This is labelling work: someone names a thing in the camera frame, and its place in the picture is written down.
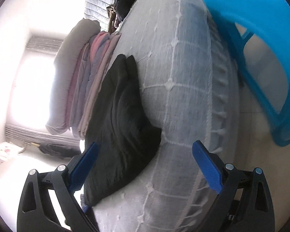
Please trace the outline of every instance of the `white tiled floor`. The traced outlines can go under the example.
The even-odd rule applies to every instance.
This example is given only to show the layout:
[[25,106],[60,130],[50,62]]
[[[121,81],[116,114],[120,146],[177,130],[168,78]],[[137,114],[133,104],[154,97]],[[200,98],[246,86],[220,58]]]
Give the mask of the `white tiled floor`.
[[267,119],[247,85],[240,89],[240,123],[234,165],[242,170],[263,169],[278,231],[290,216],[290,145],[275,145]]

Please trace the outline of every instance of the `white wall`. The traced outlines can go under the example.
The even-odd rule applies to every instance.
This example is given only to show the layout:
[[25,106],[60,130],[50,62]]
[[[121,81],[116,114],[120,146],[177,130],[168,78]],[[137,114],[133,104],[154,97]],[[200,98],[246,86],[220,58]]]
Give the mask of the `white wall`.
[[6,0],[0,8],[0,142],[12,81],[29,38],[25,0]]
[[64,38],[83,18],[85,0],[6,0],[0,8],[0,142],[12,81],[32,34]]

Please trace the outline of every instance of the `folded blanket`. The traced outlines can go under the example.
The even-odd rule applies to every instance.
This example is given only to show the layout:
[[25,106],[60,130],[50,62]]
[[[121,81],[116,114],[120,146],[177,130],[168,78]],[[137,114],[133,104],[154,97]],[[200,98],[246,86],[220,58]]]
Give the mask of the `folded blanket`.
[[50,154],[59,159],[73,158],[74,156],[81,154],[79,147],[67,147],[59,144],[42,143],[39,146],[39,150],[42,153]]
[[85,148],[95,142],[99,156],[85,181],[85,203],[130,183],[155,156],[161,129],[149,122],[141,104],[133,56],[118,55],[103,80],[86,133]]
[[75,88],[73,103],[71,107],[69,126],[72,128],[73,128],[73,123],[75,122],[75,119],[77,118],[78,106],[81,103],[81,99],[85,97],[85,92],[86,92],[85,81],[88,81],[89,71],[90,71],[90,59],[88,57],[90,55],[89,52],[90,52],[90,44],[86,44],[84,55],[81,60],[80,68],[78,71],[76,88]]
[[79,73],[79,69],[80,69],[80,64],[81,61],[83,59],[83,55],[85,52],[85,49],[88,47],[88,44],[86,44],[79,56],[78,56],[78,60],[75,66],[75,70],[74,70],[74,74],[72,76],[72,80],[71,80],[71,84],[70,84],[70,89],[68,91],[68,99],[67,99],[67,109],[65,112],[65,124],[69,127],[70,125],[70,117],[71,117],[71,108],[72,108],[72,103],[73,103],[73,99],[74,99],[74,95],[75,95],[75,89],[76,89],[76,84],[77,84],[77,77],[78,77],[78,73]]
[[104,78],[106,69],[108,68],[108,64],[109,64],[111,55],[112,55],[112,53],[113,53],[113,51],[114,51],[114,49],[119,41],[120,36],[121,35],[115,35],[111,39],[111,41],[109,43],[109,47],[108,47],[107,51],[105,52],[105,55],[101,61],[101,64],[99,65],[97,74],[95,76],[95,79],[94,79],[92,86],[90,88],[90,91],[88,93],[88,98],[87,98],[86,103],[85,103],[83,115],[82,115],[82,118],[80,120],[79,126],[77,128],[77,134],[81,138],[85,137],[93,105],[96,101],[97,94],[100,91],[101,83],[102,83],[102,80]]
[[86,60],[83,61],[83,75],[77,78],[79,84],[77,98],[73,104],[73,117],[70,120],[70,126],[75,137],[79,137],[77,134],[77,127],[81,120],[84,111],[84,105],[88,97],[89,89],[88,84],[92,84],[97,73],[97,66],[93,64],[93,60],[96,56],[98,49],[109,38],[109,34],[106,32],[100,32],[94,39],[91,39],[89,54],[86,56]]
[[105,55],[106,50],[108,49],[108,46],[110,43],[109,39],[110,39],[110,34],[105,33],[101,35],[101,37],[97,40],[96,44],[93,44],[91,47],[91,50],[90,50],[91,71],[90,71],[89,81],[86,87],[85,100],[88,98],[89,90],[97,74],[101,60],[103,56]]
[[100,30],[97,21],[83,19],[71,30],[59,48],[54,60],[56,72],[50,94],[49,119],[46,124],[49,133],[53,135],[62,134],[68,129],[65,122],[67,99],[77,59],[91,36],[98,34]]

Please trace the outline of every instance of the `metal screw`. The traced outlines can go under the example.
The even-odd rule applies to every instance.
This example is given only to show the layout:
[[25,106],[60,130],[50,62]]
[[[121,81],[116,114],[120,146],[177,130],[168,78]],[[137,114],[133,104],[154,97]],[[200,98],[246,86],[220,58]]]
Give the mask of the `metal screw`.
[[30,170],[30,172],[29,172],[30,175],[34,175],[35,173],[36,173],[36,170],[35,170],[35,169],[32,169],[32,170]]
[[262,171],[262,169],[261,169],[261,168],[257,167],[257,168],[256,168],[256,173],[257,173],[257,174],[262,174],[262,173],[263,173],[263,171]]
[[225,168],[228,170],[233,170],[234,166],[231,163],[225,164]]
[[58,171],[62,172],[65,170],[65,165],[60,165],[57,169]]

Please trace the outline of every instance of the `blue chair back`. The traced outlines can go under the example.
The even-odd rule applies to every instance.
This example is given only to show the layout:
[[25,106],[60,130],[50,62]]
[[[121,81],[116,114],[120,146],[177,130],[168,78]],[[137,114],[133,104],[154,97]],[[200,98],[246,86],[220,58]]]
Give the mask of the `blue chair back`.
[[[265,112],[274,142],[290,143],[290,6],[286,0],[204,0],[218,30],[237,61],[238,71]],[[245,27],[241,35],[235,23]],[[277,113],[248,72],[244,57],[247,41],[256,34],[275,53],[288,79],[286,101]]]

